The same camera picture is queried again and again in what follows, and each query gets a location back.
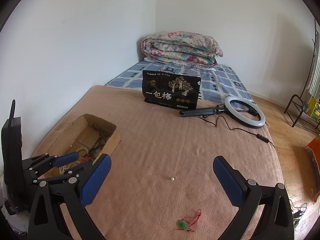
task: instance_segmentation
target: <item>silver screw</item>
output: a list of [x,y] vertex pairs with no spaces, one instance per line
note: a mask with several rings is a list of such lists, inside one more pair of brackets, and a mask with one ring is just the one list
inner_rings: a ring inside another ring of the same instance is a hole
[[278,183],[277,185],[279,189],[284,189],[284,185],[282,183]]
[[47,182],[46,182],[45,180],[43,180],[43,181],[41,181],[41,182],[39,183],[39,186],[40,186],[40,187],[44,187],[46,184],[47,184]]
[[255,186],[255,185],[257,185],[257,182],[254,179],[249,179],[248,184],[251,186]]
[[69,181],[70,184],[74,184],[74,183],[76,183],[77,178],[72,177],[72,178],[70,178],[68,181]]

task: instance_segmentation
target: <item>cardboard box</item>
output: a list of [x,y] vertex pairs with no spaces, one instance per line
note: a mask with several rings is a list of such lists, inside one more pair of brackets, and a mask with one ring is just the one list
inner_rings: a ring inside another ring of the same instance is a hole
[[[93,163],[103,153],[111,155],[120,142],[117,126],[92,114],[84,114],[74,120],[50,146],[48,154],[62,156],[67,153],[75,152],[82,147],[90,150],[100,136],[99,132],[94,129],[94,127],[96,127],[95,125],[97,125],[97,127],[105,134],[106,143],[100,152],[94,154],[95,159],[93,160]],[[78,165],[79,161],[84,158],[83,156],[86,151],[81,150],[78,153],[79,159],[77,162],[72,163],[72,166]],[[59,175],[60,172],[57,167],[52,168],[44,174],[46,178]]]

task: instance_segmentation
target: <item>striped curtain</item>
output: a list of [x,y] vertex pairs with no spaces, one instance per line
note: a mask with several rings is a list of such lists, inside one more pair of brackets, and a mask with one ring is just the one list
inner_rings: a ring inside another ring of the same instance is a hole
[[307,89],[315,99],[320,99],[320,34],[316,36],[316,50],[312,65],[311,78]]

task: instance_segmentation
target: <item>white wall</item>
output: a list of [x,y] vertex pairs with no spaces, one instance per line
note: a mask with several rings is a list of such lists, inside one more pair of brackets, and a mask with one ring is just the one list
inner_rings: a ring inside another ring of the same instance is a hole
[[20,2],[0,33],[0,125],[15,99],[24,158],[91,86],[139,61],[138,41],[155,31],[155,6],[156,0]]
[[156,0],[156,31],[214,37],[252,94],[287,105],[310,68],[313,16],[302,0]]

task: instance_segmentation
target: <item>floral pattern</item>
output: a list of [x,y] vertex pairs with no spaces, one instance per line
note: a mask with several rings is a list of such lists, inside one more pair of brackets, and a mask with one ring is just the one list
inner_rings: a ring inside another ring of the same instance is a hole
[[206,35],[188,32],[159,32],[148,36],[142,52],[161,63],[212,68],[218,65],[223,52],[217,41]]

